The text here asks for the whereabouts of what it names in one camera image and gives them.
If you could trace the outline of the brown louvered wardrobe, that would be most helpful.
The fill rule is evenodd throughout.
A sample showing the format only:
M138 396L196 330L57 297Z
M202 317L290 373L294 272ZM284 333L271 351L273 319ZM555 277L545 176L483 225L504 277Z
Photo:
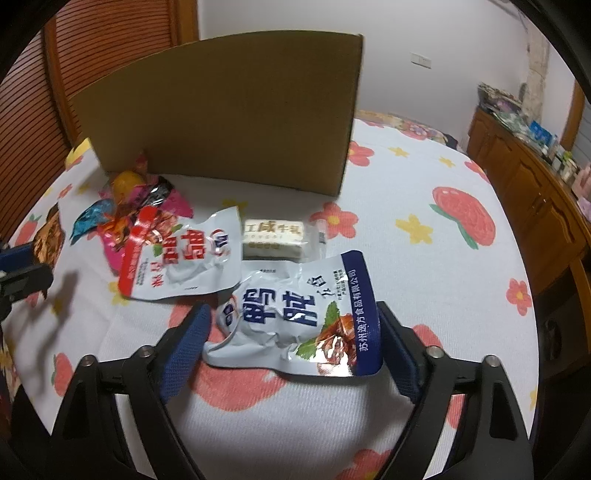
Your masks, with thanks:
M31 234L29 211L82 139L79 91L137 59L198 39L195 1L69 1L1 71L1 238Z

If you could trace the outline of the beige curtain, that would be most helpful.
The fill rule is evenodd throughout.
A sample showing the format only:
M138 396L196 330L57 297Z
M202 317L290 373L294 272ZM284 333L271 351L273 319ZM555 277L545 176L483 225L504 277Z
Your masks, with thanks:
M530 121L541 123L549 67L550 43L530 20L525 21L524 24L527 32L528 75L522 106Z

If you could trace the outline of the blue foil candy packet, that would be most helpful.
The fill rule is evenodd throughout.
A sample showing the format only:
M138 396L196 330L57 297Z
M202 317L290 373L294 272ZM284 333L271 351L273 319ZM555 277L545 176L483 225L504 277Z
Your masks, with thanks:
M82 236L110 221L115 212L112 199L100 199L87 207L74 221L70 244L74 245Z

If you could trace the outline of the white wall switch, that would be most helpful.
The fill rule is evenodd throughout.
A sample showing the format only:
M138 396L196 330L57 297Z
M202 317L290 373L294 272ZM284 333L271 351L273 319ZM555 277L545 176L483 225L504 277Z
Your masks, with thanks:
M432 60L428 57L422 56L420 54L411 54L411 63L426 69L432 68Z

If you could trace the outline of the clear oat bar packet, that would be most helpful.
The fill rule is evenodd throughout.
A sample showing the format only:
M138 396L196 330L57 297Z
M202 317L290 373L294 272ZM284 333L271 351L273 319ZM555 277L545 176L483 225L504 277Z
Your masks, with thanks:
M59 205L55 203L48 211L44 225L33 238L33 254L37 263L46 264L54 271L65 241Z

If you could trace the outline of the stack of folded clothes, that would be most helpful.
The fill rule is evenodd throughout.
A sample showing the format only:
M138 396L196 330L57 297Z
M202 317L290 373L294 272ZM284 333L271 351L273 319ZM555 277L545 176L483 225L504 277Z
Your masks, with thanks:
M498 121L512 122L523 118L522 103L505 90L481 82L477 93L479 107Z

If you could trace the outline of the floral bed quilt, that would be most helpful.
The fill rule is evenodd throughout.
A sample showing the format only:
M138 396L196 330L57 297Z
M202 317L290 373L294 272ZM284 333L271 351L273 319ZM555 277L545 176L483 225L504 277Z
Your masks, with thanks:
M401 117L392 113L356 110L355 118L377 128L389 127L397 129L404 135L416 140L435 141L453 150L457 150L459 147L458 140L452 135L421 122L408 119L407 117Z

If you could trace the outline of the wooden sideboard cabinet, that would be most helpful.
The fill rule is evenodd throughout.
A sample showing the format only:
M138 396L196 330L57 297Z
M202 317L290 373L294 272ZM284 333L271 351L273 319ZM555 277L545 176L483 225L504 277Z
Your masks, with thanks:
M468 156L486 173L515 234L532 292L546 293L572 276L590 346L590 223L568 186L547 163L490 113L478 107Z

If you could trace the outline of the red duck gizzard snack bag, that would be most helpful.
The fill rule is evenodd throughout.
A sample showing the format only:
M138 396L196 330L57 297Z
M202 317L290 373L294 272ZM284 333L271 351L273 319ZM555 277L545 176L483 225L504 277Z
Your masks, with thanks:
M156 301L214 294L242 277L242 222L238 208L204 222L154 206L140 209L124 245L118 290Z

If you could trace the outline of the brown cardboard box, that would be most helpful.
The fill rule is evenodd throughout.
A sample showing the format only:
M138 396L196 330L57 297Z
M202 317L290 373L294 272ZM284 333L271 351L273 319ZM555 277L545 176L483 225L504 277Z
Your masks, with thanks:
M274 30L144 57L73 97L102 168L337 196L363 60L359 34Z

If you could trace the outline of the floral white mattress cover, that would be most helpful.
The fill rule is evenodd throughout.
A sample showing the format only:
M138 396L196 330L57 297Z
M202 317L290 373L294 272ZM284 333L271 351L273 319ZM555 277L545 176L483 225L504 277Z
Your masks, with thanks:
M112 269L96 147L26 209L5 479L530 479L525 267L464 154L356 121L335 200L173 176Z

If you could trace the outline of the cream nougat candy packet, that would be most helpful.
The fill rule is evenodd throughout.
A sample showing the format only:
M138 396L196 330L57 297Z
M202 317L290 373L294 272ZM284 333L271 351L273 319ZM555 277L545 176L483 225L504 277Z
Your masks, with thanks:
M243 222L242 256L245 260L288 260L306 263L325 257L328 224L276 219Z

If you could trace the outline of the blue duck gizzard snack bag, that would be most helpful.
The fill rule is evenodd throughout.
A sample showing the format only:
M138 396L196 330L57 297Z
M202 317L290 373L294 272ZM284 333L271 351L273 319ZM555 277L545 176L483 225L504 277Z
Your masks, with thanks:
M377 302L359 250L307 263L245 261L216 325L222 340L204 346L213 367L346 378L372 376L383 363Z

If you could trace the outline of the pink braised egg packet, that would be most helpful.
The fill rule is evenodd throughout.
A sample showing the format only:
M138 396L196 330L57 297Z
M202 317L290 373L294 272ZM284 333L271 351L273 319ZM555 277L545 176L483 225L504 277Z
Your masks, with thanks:
M148 172L148 157L141 151L130 170L115 175L110 182L114 210L96 227L109 268L115 276L121 270L124 244L145 206L155 206L177 216L191 218L193 210L173 184L161 175Z

